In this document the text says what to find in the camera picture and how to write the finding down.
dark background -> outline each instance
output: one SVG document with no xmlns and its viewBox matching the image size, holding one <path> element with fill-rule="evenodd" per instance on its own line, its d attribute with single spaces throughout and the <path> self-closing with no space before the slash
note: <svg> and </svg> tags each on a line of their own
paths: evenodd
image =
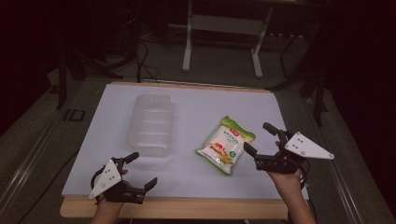
<svg viewBox="0 0 396 224">
<path fill-rule="evenodd" d="M 92 2 L 100 6 L 109 1 Z M 142 21 L 159 27 L 160 32 L 165 21 L 185 23 L 187 1 L 144 2 Z M 46 75 L 58 66 L 58 49 L 64 43 L 60 40 L 66 42 L 63 46 L 81 48 L 92 57 L 101 57 L 101 47 L 109 40 L 103 31 L 113 31 L 95 26 L 88 3 L 54 0 L 0 3 L 0 134 L 50 88 Z M 396 153 L 392 145 L 396 124 L 393 98 L 396 6 L 393 1 L 338 4 L 343 7 L 325 21 L 312 64 L 327 64 L 327 88 L 332 90 L 334 101 L 395 215 L 396 181 L 392 178 L 396 172 Z M 114 18 L 109 26 L 103 27 L 114 27 L 112 24 L 125 20 L 118 12 L 114 8 L 112 13 L 102 11 L 105 18 Z"/>
</svg>

wire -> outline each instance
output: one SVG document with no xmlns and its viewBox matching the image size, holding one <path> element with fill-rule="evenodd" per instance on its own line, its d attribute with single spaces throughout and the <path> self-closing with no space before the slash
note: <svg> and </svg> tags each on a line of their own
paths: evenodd
<svg viewBox="0 0 396 224">
<path fill-rule="evenodd" d="M 55 182 L 56 178 L 59 176 L 59 174 L 61 173 L 61 171 L 64 169 L 64 167 L 71 161 L 73 160 L 74 157 L 77 156 L 79 150 L 77 152 L 75 152 L 69 159 L 67 159 L 67 161 L 64 163 L 64 165 L 61 167 L 61 169 L 59 169 L 58 173 L 56 173 L 55 177 L 52 178 L 52 180 L 49 182 L 49 184 L 47 185 L 47 187 L 44 189 L 44 191 L 41 193 L 41 195 L 37 198 L 37 200 L 35 200 L 35 202 L 33 203 L 33 205 L 25 212 L 25 214 L 23 214 L 23 216 L 20 218 L 20 220 L 17 222 L 18 224 L 22 223 L 23 220 L 30 214 L 30 212 L 32 212 L 32 210 L 35 208 L 35 206 L 40 202 L 40 200 L 44 197 L 44 195 L 47 193 L 47 191 L 50 189 L 50 187 L 52 186 L 53 182 Z"/>
</svg>

clear plastic tray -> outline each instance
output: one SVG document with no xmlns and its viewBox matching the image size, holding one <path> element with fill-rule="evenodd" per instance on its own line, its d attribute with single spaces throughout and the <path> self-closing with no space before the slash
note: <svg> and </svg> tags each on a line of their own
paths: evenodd
<svg viewBox="0 0 396 224">
<path fill-rule="evenodd" d="M 134 103 L 127 143 L 142 157 L 170 153 L 174 108 L 169 95 L 139 95 Z"/>
</svg>

gray floor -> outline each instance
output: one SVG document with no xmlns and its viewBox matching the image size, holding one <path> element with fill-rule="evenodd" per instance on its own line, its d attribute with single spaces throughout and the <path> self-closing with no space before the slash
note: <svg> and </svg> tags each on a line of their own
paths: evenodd
<svg viewBox="0 0 396 224">
<path fill-rule="evenodd" d="M 156 41 L 155 35 L 147 35 L 142 42 L 148 47 L 142 68 L 145 81 L 160 83 L 188 82 L 195 84 L 225 85 L 263 89 L 285 80 L 278 56 L 287 40 L 280 36 L 268 36 L 260 53 L 264 77 L 254 77 L 248 45 L 254 39 L 242 39 L 238 47 L 207 41 L 210 35 L 197 33 L 193 40 L 191 70 L 181 71 L 184 53 L 183 31 L 170 33 L 166 42 Z M 306 44 L 302 39 L 290 48 L 285 56 L 288 71 L 299 62 Z M 146 51 L 139 45 L 138 55 L 143 58 Z M 109 56 L 116 61 L 118 57 Z M 125 81 L 135 81 L 136 64 L 116 69 L 125 76 Z M 68 101 L 56 110 L 57 95 L 46 93 L 18 120 L 0 139 L 0 192 L 13 193 L 15 197 L 2 203 L 1 223 L 18 223 L 29 208 L 33 208 L 21 223 L 88 223 L 84 218 L 64 218 L 59 214 L 63 197 L 64 182 L 73 165 L 73 154 L 79 150 L 84 134 L 90 125 L 95 108 L 107 83 L 114 81 L 101 77 L 87 68 L 84 81 L 68 80 Z M 49 74 L 56 83 L 57 70 Z M 326 91 L 324 103 L 328 112 L 322 113 L 322 128 L 315 125 L 309 113 L 312 99 L 302 99 L 297 93 L 300 83 L 276 92 L 285 123 L 289 128 L 299 129 L 314 140 L 323 142 L 337 157 L 334 162 L 311 161 L 314 167 L 308 191 L 318 214 L 319 223 L 396 223 L 371 178 L 346 124 L 340 116 L 332 95 Z M 81 122 L 63 120 L 66 109 L 87 112 Z M 27 176 L 22 178 L 23 188 L 11 188 L 13 176 L 29 153 L 36 154 L 37 162 L 31 164 Z M 37 202 L 42 192 L 43 197 Z M 133 220 L 132 223 L 175 223 L 174 220 Z M 179 220 L 177 223 L 244 223 L 242 220 L 198 221 Z M 284 223 L 281 220 L 250 220 L 250 223 Z"/>
</svg>

